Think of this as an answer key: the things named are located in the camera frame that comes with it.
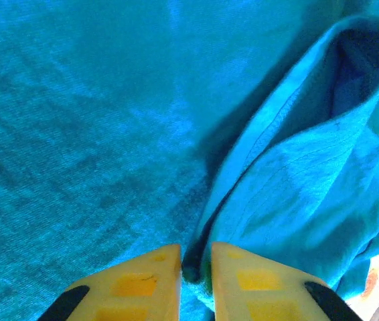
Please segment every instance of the yellow object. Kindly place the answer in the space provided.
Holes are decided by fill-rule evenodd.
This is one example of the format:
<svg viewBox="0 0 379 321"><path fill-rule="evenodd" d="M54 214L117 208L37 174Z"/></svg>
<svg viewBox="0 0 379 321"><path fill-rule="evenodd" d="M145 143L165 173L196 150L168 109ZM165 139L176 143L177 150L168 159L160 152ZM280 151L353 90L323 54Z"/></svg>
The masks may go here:
<svg viewBox="0 0 379 321"><path fill-rule="evenodd" d="M321 279L227 243L212 245L216 321L327 321L304 288Z"/></svg>
<svg viewBox="0 0 379 321"><path fill-rule="evenodd" d="M181 247L159 249L78 280L90 290L67 321L178 321Z"/></svg>

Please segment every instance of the blue fabric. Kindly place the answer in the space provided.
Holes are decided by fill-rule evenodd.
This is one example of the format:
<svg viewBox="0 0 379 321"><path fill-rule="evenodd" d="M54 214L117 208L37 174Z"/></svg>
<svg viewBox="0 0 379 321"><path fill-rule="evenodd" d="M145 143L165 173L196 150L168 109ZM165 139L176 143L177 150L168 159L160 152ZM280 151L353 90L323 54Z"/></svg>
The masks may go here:
<svg viewBox="0 0 379 321"><path fill-rule="evenodd" d="M183 274L213 309L213 241L364 291L379 254L379 19L332 27L254 115L222 165Z"/></svg>

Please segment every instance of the blue cloth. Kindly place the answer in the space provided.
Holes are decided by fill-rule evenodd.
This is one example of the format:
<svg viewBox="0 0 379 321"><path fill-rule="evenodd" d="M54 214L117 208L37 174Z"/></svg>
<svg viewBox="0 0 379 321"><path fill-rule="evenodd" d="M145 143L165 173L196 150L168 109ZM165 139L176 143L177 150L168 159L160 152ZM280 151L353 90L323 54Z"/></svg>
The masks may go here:
<svg viewBox="0 0 379 321"><path fill-rule="evenodd" d="M184 253L246 121L354 13L379 0L0 0L0 320ZM181 319L204 310L184 285Z"/></svg>
<svg viewBox="0 0 379 321"><path fill-rule="evenodd" d="M183 262L213 309L213 241L364 291L379 254L379 19L332 27L262 103L228 154Z"/></svg>

